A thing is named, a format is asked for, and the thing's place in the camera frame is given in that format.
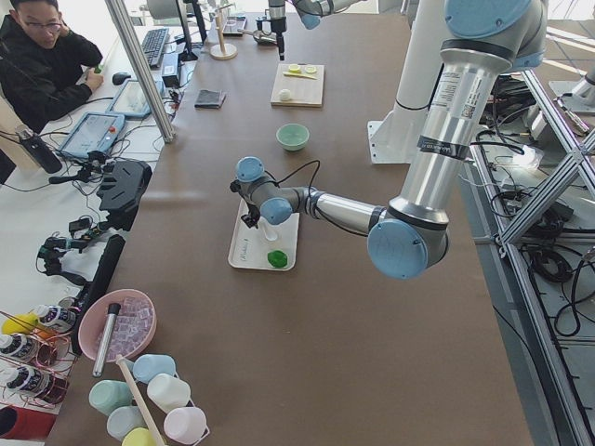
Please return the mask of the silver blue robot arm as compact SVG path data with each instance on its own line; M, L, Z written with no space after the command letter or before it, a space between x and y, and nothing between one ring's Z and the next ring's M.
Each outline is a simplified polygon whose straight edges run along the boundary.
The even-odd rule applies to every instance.
M434 54L442 70L401 193L385 207L313 186L282 188L257 157L241 159L230 185L246 202L247 227L302 212L364 235L375 267L415 278L448 249L445 206L497 77L538 66L545 51L545 1L446 1L438 10L445 36Z
M356 3L358 0L289 1L307 30L318 26L321 18L338 14ZM285 4L284 0L268 1L269 23L271 32L275 36L280 61L284 61L285 57L284 33L287 31Z

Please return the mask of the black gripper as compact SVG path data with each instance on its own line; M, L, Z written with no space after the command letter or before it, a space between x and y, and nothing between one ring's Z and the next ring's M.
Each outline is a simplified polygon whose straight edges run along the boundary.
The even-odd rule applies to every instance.
M241 215L241 220L247 228L257 229L260 220L259 209L251 203L246 203L246 211Z

